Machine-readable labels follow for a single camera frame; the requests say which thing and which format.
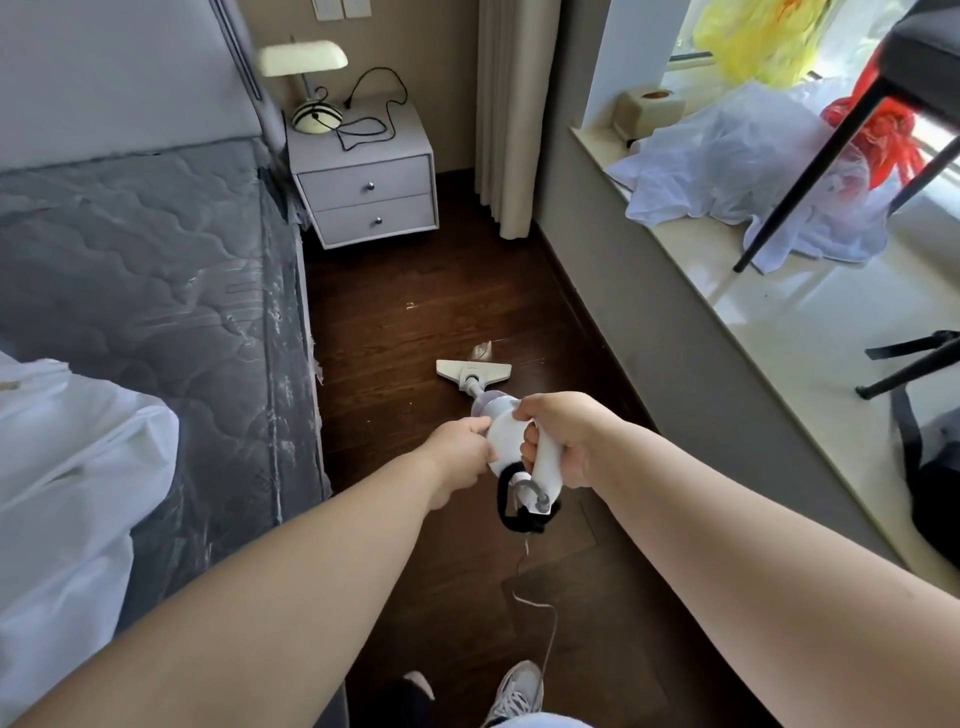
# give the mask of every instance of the drawer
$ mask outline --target drawer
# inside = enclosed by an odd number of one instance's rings
[[[322,211],[425,195],[431,191],[430,157],[391,159],[300,175],[310,209]]]
[[[433,215],[433,195],[401,197],[379,203],[337,207],[314,212],[317,227],[324,239],[324,247],[332,248],[368,237],[394,235],[436,224]]]

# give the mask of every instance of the wooden floor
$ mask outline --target wooden floor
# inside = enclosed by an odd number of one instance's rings
[[[471,173],[441,176],[439,195],[439,231],[308,262],[335,490],[466,416],[468,398],[437,377],[434,361],[466,359],[489,340],[493,360],[514,365],[507,392],[578,389],[643,417],[567,302],[539,235],[499,239]],[[523,538],[500,524],[493,488],[489,476],[427,518],[349,674],[356,722],[378,686],[419,669],[443,728],[479,726],[503,673],[524,658],[542,661],[550,617],[517,594],[552,602],[560,615],[544,710],[597,728],[776,725],[596,495],[565,492],[564,510],[531,539],[517,573]]]

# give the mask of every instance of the gray mattress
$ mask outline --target gray mattress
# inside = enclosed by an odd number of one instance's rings
[[[170,494],[133,532],[123,628],[328,495],[299,231],[258,140],[0,176],[0,350],[161,397]]]

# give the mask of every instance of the white nightstand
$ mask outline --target white nightstand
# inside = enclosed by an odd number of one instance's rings
[[[374,116],[387,123],[387,96],[354,99],[344,123]],[[390,104],[396,136],[344,152],[333,132],[305,134],[287,126],[290,171],[325,249],[440,226],[433,149],[412,101]],[[353,130],[375,131],[375,122]],[[380,136],[344,136],[347,146]]]

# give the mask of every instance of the red plastic bag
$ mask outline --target red plastic bag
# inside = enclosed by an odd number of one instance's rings
[[[867,61],[866,68],[853,87],[853,94],[837,99],[821,112],[820,117],[832,127],[840,125],[876,80],[879,75],[876,70],[876,56],[879,52],[880,49],[877,48]],[[924,168],[920,148],[913,138],[916,118],[917,112],[906,104],[894,99],[884,99],[853,138],[853,146],[863,153],[870,167],[871,189],[886,182],[894,167],[900,175],[900,184],[904,185]]]

